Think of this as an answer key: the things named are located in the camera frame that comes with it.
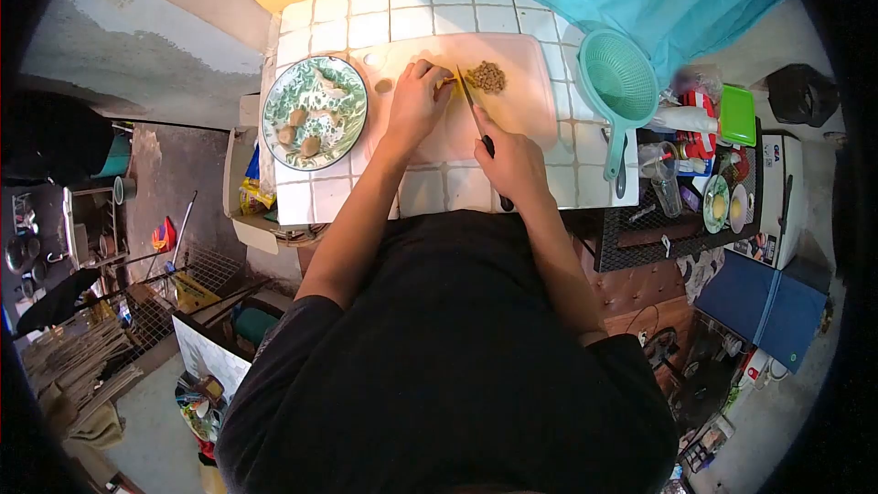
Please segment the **black mesh table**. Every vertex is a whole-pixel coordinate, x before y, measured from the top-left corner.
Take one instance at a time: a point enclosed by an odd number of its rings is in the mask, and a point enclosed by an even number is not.
[[[665,248],[660,241],[635,246],[620,246],[620,238],[624,239],[626,236],[630,238],[631,234],[645,231],[657,232],[662,228],[679,231],[680,226],[699,222],[694,215],[697,215],[698,218],[701,217],[700,213],[695,214],[689,210],[686,203],[683,204],[683,214],[675,218],[665,216],[661,211],[661,205],[655,191],[650,187],[650,181],[638,180],[641,184],[641,198],[637,206],[602,210],[602,227],[597,246],[594,249],[595,270],[605,273],[618,269],[635,268],[689,254],[697,255],[703,250],[722,247],[742,238],[756,235],[760,230],[760,218],[762,217],[762,126],[759,118],[756,119],[756,146],[747,147],[746,153],[750,172],[743,183],[747,192],[755,195],[755,203],[753,210],[747,212],[747,221],[741,233],[736,234],[730,227],[726,226],[718,233],[711,234],[701,222],[700,228],[694,234],[678,238],[668,235],[671,239],[671,251],[667,258],[664,257]],[[653,203],[656,205],[655,211],[644,215],[633,223],[629,222],[631,215]]]

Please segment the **black shirt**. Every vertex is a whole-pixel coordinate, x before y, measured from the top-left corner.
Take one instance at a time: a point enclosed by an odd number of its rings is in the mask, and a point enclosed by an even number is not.
[[[637,338],[581,346],[518,215],[388,222],[345,313],[297,301],[216,445],[230,492],[650,492],[675,425]]]

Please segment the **mesh strainer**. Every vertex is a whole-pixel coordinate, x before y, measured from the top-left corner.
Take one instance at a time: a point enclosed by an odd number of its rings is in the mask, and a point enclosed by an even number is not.
[[[659,107],[659,82],[643,52],[612,29],[596,29],[579,46],[579,87],[593,109],[609,121],[604,179],[619,175],[625,130],[640,128]]]

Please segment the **green patterned plate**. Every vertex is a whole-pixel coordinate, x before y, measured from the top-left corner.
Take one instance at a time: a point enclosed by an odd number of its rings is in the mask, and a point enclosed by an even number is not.
[[[723,198],[723,214],[719,217],[713,215],[714,201],[718,196]],[[701,216],[704,218],[704,226],[710,233],[719,233],[725,224],[725,217],[729,214],[729,184],[725,179],[716,175],[708,180],[704,186],[704,198],[701,205]]]
[[[321,92],[320,77],[314,70],[346,95],[333,97]],[[293,109],[333,114],[308,115],[292,143],[282,145],[278,130],[289,123]],[[351,64],[329,56],[303,59],[284,71],[269,90],[262,108],[262,134],[271,154],[286,166],[293,170],[320,170],[351,150],[363,131],[367,109],[366,85]],[[309,136],[320,137],[321,147],[316,155],[306,159],[299,150]]]

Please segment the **small plate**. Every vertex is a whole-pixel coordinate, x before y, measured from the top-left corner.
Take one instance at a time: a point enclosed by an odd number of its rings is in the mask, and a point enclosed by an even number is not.
[[[713,203],[714,199],[721,195],[725,202],[723,214],[721,217],[714,217]],[[704,198],[701,204],[701,215],[704,217],[704,226],[710,233],[719,233],[719,230],[725,225],[725,217],[729,214],[729,184],[721,175],[713,176],[708,180],[707,186],[704,188]]]
[[[348,95],[327,98],[315,94],[319,83],[313,69]],[[281,145],[278,130],[287,125],[291,111],[298,108],[329,109],[335,111],[337,121],[334,123],[328,115],[308,118],[296,130],[292,144]],[[303,59],[284,71],[271,86],[262,108],[262,134],[271,154],[283,165],[306,172],[320,170],[333,165],[354,147],[363,131],[367,110],[366,84],[351,64],[330,56]],[[299,149],[309,136],[319,136],[321,148],[316,155],[305,158]]]
[[[738,217],[734,217],[731,214],[732,203],[740,203],[741,204],[741,212],[738,214]],[[735,186],[735,190],[731,192],[731,203],[729,203],[729,224],[731,224],[731,230],[736,234],[741,233],[741,229],[744,228],[744,222],[747,221],[747,189],[740,183]]]

